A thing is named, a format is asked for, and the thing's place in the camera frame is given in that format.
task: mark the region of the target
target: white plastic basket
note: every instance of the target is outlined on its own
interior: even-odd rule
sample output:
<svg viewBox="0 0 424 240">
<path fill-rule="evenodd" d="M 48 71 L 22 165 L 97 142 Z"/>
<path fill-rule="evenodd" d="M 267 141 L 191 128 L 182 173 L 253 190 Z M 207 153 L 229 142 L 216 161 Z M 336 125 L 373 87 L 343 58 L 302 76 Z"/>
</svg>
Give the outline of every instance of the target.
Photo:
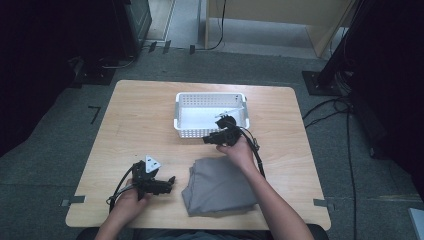
<svg viewBox="0 0 424 240">
<path fill-rule="evenodd" d="M 174 128 L 180 138 L 201 138 L 221 131 L 216 121 L 234 117 L 239 127 L 249 128 L 246 97 L 231 92 L 181 92 L 175 99 Z"/>
</svg>

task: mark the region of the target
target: person's left hand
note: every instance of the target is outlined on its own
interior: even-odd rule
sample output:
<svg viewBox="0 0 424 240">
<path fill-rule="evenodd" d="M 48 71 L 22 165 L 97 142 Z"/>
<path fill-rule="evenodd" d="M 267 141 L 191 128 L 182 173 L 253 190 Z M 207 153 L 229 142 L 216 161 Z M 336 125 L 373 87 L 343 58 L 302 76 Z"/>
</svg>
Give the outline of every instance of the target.
<svg viewBox="0 0 424 240">
<path fill-rule="evenodd" d="M 127 181 L 127 186 L 131 183 L 132 179 L 129 179 Z M 133 188 L 123 192 L 116 201 L 106 221 L 100 227 L 96 239 L 115 239 L 119 231 L 121 231 L 125 225 L 140 215 L 147 206 L 151 196 L 151 193 L 146 193 L 139 201 L 137 189 Z"/>
<path fill-rule="evenodd" d="M 132 179 L 127 181 L 127 186 L 132 183 Z M 126 224 L 134 220 L 143 209 L 147 206 L 151 193 L 144 194 L 144 197 L 138 200 L 137 189 L 133 188 L 125 191 L 121 194 L 115 203 L 115 207 L 109 216 L 113 217 L 117 223 L 122 224 L 124 227 Z"/>
</svg>

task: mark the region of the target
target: table top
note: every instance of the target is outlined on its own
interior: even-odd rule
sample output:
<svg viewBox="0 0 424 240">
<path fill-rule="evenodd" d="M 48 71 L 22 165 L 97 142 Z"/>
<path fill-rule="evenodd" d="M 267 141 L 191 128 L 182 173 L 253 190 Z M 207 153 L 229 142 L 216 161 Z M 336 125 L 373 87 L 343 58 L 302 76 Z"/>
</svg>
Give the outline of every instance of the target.
<svg viewBox="0 0 424 240">
<path fill-rule="evenodd" d="M 246 96 L 250 128 L 268 182 L 306 223 L 329 229 L 326 207 L 296 95 L 288 87 L 121 80 L 106 110 L 75 196 L 84 203 L 70 206 L 71 227 L 100 226 L 111 196 L 133 163 L 150 155 L 162 164 L 157 180 L 176 176 L 170 194 L 153 196 L 131 224 L 133 228 L 268 229 L 259 206 L 247 213 L 189 217 L 181 192 L 196 159 L 220 157 L 202 139 L 181 139 L 174 129 L 175 97 L 179 92 L 241 92 Z"/>
</svg>

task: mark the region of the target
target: forearm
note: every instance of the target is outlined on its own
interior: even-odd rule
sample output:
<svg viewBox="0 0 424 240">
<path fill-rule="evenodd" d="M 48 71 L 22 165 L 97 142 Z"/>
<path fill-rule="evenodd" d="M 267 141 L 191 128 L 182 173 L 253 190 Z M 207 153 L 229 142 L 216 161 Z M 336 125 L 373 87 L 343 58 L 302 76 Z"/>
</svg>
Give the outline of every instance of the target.
<svg viewBox="0 0 424 240">
<path fill-rule="evenodd" d="M 313 239 L 297 212 L 271 187 L 256 168 L 242 170 L 275 239 Z"/>
<path fill-rule="evenodd" d="M 100 226 L 95 240 L 116 240 L 123 228 L 124 225 L 120 221 L 116 221 L 113 215 L 109 215 Z"/>
</svg>

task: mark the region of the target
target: gray carpet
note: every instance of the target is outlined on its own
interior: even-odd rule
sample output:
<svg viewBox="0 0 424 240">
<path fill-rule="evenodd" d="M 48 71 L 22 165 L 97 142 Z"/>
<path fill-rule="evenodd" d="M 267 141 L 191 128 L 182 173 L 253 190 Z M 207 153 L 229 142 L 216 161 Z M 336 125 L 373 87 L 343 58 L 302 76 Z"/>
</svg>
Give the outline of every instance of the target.
<svg viewBox="0 0 424 240">
<path fill-rule="evenodd" d="M 228 83 L 292 87 L 305 114 L 329 97 L 309 96 L 301 71 L 320 71 L 323 60 L 196 52 L 160 48 L 143 51 L 118 69 L 110 86 L 66 89 L 30 138 L 0 159 L 0 239 L 75 239 L 81 229 L 65 224 L 62 199 L 76 190 L 92 144 L 120 79 Z M 96 110 L 101 107 L 95 121 Z M 305 122 L 333 112 L 331 105 Z M 353 190 L 347 151 L 346 115 L 307 129 L 324 196 L 331 203 L 330 239 L 353 239 Z M 357 239 L 415 239 L 408 208 L 424 209 L 410 176 L 391 160 L 368 155 L 367 139 L 350 117 L 352 165 L 357 195 Z"/>
</svg>

